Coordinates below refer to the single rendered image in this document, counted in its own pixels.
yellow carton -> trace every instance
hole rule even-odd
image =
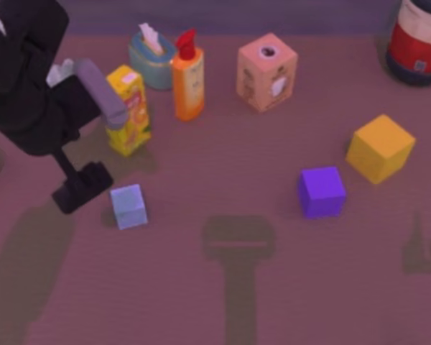
[[[110,146],[128,157],[152,136],[142,76],[122,65],[107,76],[107,81],[128,107],[129,119],[120,130],[107,129]]]
[[[382,114],[357,130],[346,161],[373,184],[401,170],[415,145],[415,138]]]

robotic hand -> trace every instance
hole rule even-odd
[[[52,197],[72,213],[113,184],[101,163],[76,171],[62,147],[104,116],[121,128],[126,106],[90,61],[53,65],[69,22],[56,0],[0,0],[0,132],[28,155],[52,155],[67,175]]]

bottle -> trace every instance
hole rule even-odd
[[[194,29],[176,42],[172,59],[172,84],[176,117],[182,121],[196,118],[204,108],[204,53],[195,47]]]
[[[403,0],[386,64],[404,83],[431,85],[431,0]]]

brown table surface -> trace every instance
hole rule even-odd
[[[258,115],[234,91],[237,48],[252,38],[198,38],[207,63],[198,120],[179,122],[172,94],[148,91],[147,149],[119,157],[100,122],[67,147],[78,167],[105,162],[115,187],[139,183],[147,226],[119,231],[108,193],[62,216],[50,200],[62,182],[55,162],[0,135],[0,344],[240,345],[225,340],[222,266],[203,254],[206,220],[229,223],[227,215],[264,217],[276,236],[275,253],[256,269],[256,330],[240,329],[241,338],[431,344],[431,274],[406,275],[401,256],[415,212],[431,238],[431,88],[392,80],[371,37],[284,37],[300,54],[295,94]],[[68,37],[60,56],[90,57],[108,73],[127,63],[127,43]],[[373,186],[344,152],[353,131],[381,113],[418,140],[404,169]],[[340,169],[348,201],[341,217],[308,221],[297,176],[325,165]],[[242,316],[245,306],[228,307]]]

orange bottle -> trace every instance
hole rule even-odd
[[[175,112],[182,121],[193,120],[204,108],[204,53],[195,47],[195,35],[192,29],[179,37],[172,59]]]

